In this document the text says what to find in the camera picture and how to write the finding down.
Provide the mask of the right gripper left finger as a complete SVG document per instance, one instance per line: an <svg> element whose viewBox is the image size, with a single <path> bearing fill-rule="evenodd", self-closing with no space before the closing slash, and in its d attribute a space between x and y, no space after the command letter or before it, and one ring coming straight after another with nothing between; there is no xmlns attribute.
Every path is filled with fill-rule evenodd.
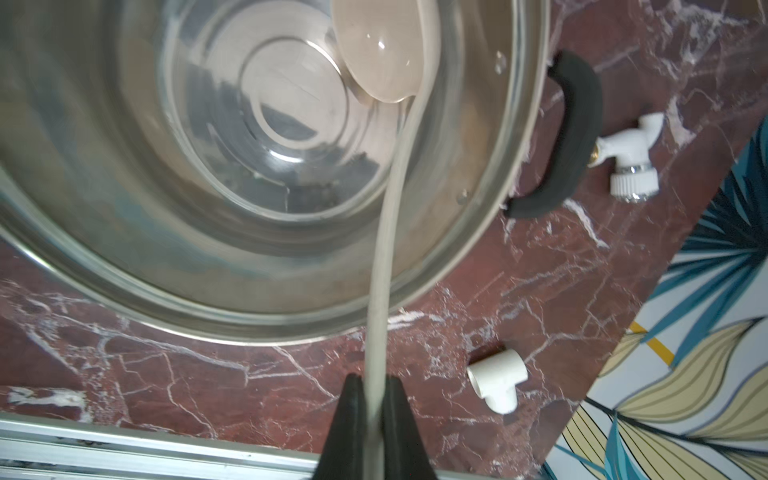
<svg viewBox="0 0 768 480"><path fill-rule="evenodd" d="M363 379L346 376L312 480L362 480L365 394Z"/></svg>

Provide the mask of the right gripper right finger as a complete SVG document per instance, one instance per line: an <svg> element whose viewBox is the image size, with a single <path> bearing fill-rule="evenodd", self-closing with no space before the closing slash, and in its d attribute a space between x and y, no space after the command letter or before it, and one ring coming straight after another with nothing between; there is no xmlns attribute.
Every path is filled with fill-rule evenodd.
<svg viewBox="0 0 768 480"><path fill-rule="evenodd" d="M403 382L388 376L383 400L384 478L437 480Z"/></svg>

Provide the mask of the stainless steel pot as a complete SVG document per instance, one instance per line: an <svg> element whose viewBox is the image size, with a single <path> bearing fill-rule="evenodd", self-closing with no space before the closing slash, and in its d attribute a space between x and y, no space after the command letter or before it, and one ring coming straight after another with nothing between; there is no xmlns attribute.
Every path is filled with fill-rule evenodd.
<svg viewBox="0 0 768 480"><path fill-rule="evenodd" d="M442 1L439 71L405 179L390 304L452 271L498 213L580 183L602 124L546 1ZM5 1L1 236L154 328L228 344L365 321L410 112L364 92L327 1Z"/></svg>

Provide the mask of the beige plastic ladle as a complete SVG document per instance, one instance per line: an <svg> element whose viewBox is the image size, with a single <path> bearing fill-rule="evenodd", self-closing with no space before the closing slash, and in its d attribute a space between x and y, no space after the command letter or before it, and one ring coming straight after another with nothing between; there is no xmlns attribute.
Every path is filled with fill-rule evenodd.
<svg viewBox="0 0 768 480"><path fill-rule="evenodd" d="M357 84L385 104L412 102L393 148L377 230L366 323L363 476L382 479L382 409L396 229L408 163L439 69L441 27L434 1L335 1L332 20L342 58Z"/></svg>

